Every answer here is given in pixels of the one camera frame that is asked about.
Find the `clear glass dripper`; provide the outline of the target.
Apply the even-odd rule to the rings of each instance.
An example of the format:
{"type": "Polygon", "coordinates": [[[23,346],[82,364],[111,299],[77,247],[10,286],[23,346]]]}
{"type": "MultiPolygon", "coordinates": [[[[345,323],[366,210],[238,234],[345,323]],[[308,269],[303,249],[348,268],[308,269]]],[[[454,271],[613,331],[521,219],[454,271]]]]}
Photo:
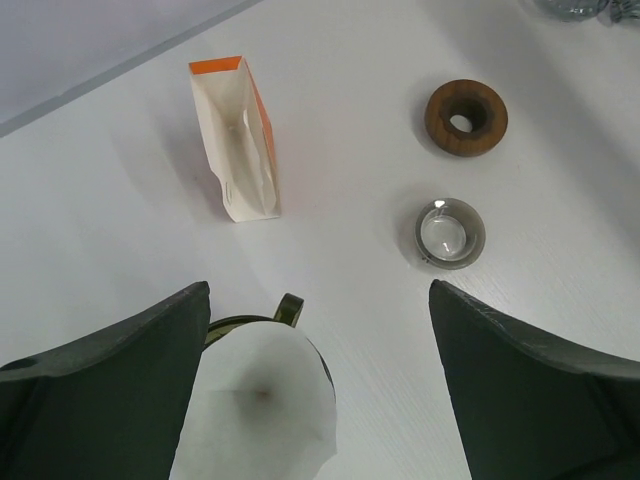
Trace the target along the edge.
{"type": "Polygon", "coordinates": [[[563,21],[582,22],[593,19],[609,5],[609,0],[533,0],[543,14],[563,21]]]}

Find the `white paper coffee filter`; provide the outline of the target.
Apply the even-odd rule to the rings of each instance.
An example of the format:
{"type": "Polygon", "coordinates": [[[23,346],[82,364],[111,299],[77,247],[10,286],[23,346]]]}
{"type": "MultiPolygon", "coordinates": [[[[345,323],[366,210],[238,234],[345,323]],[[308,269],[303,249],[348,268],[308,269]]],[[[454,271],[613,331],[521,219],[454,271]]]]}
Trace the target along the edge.
{"type": "Polygon", "coordinates": [[[201,358],[170,476],[314,479],[337,452],[334,386],[297,328],[256,322],[201,358]]]}

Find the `orange coffee filter box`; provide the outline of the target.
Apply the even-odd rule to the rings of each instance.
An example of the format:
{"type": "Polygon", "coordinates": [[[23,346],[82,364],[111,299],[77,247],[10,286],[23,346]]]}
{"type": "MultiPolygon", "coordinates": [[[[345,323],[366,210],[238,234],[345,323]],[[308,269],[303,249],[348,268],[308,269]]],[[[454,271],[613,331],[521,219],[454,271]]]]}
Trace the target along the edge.
{"type": "Polygon", "coordinates": [[[272,126],[246,59],[191,62],[190,81],[210,170],[236,223],[281,214],[272,126]]]}

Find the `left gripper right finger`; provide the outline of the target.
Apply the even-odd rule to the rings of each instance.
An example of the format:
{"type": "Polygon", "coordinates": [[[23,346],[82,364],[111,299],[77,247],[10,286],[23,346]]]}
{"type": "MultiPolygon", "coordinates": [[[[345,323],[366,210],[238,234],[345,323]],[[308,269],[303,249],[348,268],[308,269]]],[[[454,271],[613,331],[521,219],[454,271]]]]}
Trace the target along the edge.
{"type": "Polygon", "coordinates": [[[474,479],[636,479],[639,364],[440,280],[429,311],[474,479]]]}

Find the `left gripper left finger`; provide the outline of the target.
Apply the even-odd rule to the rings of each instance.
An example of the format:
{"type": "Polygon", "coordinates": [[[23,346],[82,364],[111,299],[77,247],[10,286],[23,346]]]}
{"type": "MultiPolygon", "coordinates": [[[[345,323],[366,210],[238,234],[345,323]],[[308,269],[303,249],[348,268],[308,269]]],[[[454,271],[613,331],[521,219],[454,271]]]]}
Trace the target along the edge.
{"type": "Polygon", "coordinates": [[[210,320],[194,283],[1,368],[4,479],[166,479],[210,320]]]}

